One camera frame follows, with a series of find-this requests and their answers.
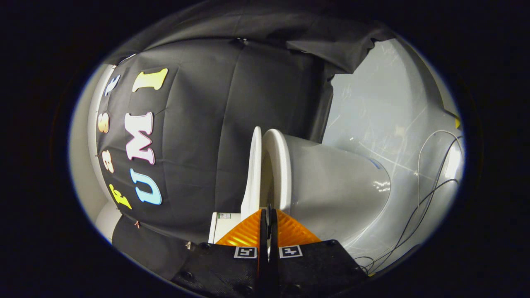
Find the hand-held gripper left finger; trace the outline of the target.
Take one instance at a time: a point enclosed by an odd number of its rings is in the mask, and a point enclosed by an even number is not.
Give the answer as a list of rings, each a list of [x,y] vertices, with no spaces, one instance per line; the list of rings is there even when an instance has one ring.
[[[171,281],[200,297],[256,298],[267,267],[267,210],[259,209],[219,244],[189,245]]]

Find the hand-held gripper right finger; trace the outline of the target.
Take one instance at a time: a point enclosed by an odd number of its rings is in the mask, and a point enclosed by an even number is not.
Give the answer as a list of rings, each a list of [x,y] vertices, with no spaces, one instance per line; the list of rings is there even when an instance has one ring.
[[[316,239],[303,225],[270,209],[268,295],[271,298],[338,298],[369,276],[339,241]]]

